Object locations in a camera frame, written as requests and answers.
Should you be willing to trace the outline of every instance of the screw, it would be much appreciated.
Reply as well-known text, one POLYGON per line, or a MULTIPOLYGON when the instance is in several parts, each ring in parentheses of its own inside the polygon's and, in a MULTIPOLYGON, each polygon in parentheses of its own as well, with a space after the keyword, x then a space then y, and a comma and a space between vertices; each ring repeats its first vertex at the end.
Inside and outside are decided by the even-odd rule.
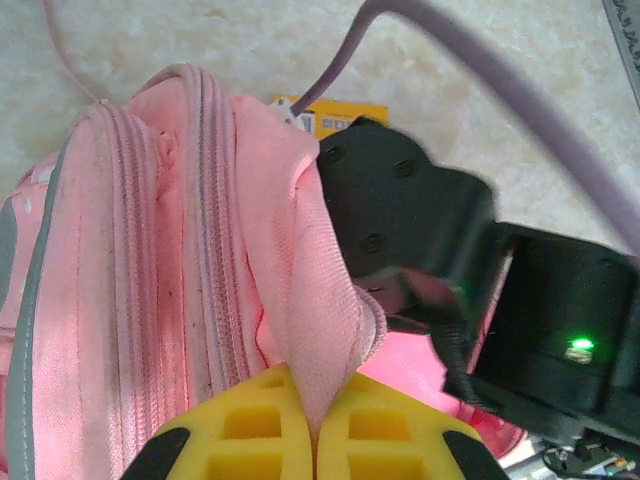
POLYGON ((377 233, 373 233, 360 242, 360 250, 364 253, 378 253, 382 247, 382 238, 377 233))
POLYGON ((396 172, 396 175, 407 178, 416 172, 416 167, 411 160, 403 160, 393 166, 393 171, 396 172))
POLYGON ((324 152, 323 156, 331 163, 337 163, 344 156, 344 148, 340 146, 331 147, 324 152))

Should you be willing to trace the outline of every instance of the green led light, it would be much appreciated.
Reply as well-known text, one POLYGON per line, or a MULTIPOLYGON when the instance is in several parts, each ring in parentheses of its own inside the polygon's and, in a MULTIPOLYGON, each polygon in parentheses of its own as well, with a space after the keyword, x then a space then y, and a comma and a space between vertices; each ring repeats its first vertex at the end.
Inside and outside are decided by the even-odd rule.
POLYGON ((588 338, 576 338, 571 341, 571 346, 580 350, 591 350, 595 345, 588 338))

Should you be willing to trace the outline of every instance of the lavender cable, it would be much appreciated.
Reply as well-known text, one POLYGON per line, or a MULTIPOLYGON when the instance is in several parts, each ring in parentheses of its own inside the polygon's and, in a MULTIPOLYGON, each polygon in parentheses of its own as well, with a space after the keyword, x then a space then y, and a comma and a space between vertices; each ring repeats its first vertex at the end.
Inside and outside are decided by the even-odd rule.
POLYGON ((293 105, 295 116, 319 98, 342 72, 371 23, 382 13, 410 20, 438 39, 520 117, 542 145, 571 174, 629 246, 640 270, 640 211, 607 173, 595 149, 582 140, 541 95, 473 34, 420 0, 366 0, 338 53, 313 86, 293 105))

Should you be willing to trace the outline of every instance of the white carpet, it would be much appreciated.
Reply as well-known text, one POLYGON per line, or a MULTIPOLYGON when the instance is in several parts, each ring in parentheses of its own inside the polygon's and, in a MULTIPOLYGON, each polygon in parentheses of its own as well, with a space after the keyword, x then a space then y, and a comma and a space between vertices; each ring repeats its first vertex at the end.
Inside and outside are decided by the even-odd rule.
MULTIPOLYGON (((52 0, 60 43, 92 89, 124 102, 189 61, 269 101, 303 92, 361 0, 52 0)), ((640 187, 640 117, 600 0, 438 0, 517 64, 640 187)), ((57 150, 87 99, 49 48, 37 1, 0 0, 0 194, 57 150)), ((411 27, 378 20, 327 97, 382 103, 437 162, 482 174, 501 218, 616 244, 567 178, 469 74, 411 27)))

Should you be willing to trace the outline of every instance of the yellow gripper pad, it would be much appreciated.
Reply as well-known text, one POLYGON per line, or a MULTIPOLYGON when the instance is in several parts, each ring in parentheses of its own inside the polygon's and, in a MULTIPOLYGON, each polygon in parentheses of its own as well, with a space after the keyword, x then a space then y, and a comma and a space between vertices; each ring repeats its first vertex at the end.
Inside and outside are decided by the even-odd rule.
POLYGON ((163 425, 121 477, 142 479, 508 477, 472 427, 360 374, 336 399, 312 448, 298 393, 282 364, 163 425))

